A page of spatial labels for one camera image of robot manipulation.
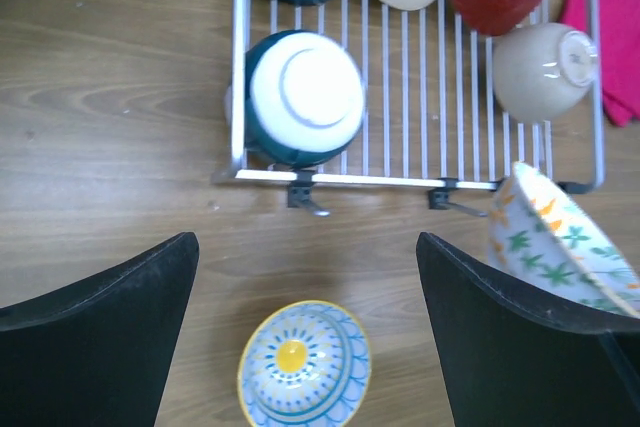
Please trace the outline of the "yellow blue patterned bowl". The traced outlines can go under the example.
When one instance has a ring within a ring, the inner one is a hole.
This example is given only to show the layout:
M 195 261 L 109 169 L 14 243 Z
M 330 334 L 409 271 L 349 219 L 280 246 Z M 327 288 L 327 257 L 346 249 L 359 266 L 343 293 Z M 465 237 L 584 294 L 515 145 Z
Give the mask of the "yellow blue patterned bowl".
M 252 426 L 345 426 L 372 373 L 365 329 L 321 300 L 289 304 L 253 332 L 240 357 L 237 395 Z

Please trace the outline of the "beige stoneware bowl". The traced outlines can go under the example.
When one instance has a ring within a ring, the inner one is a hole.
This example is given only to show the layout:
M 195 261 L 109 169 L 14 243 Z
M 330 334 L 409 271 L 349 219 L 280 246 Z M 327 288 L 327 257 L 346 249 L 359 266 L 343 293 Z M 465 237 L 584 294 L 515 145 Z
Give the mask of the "beige stoneware bowl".
M 517 28 L 493 51 L 495 97 L 520 123 L 552 120 L 578 104 L 598 76 L 591 37 L 561 23 Z

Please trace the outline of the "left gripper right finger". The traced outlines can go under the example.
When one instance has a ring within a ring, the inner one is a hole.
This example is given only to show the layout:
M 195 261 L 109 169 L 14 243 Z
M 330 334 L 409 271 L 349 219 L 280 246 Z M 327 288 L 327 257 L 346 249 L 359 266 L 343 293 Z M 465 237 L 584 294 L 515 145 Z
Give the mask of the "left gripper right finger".
M 638 319 L 536 288 L 432 233 L 416 256 L 455 425 L 638 425 Z

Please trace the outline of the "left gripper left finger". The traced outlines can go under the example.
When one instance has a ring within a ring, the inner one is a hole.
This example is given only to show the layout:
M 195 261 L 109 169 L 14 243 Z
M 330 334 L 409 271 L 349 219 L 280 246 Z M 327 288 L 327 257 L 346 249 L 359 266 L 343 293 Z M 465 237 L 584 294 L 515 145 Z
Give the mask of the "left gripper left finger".
M 2 308 L 2 425 L 154 425 L 198 261 L 183 232 Z

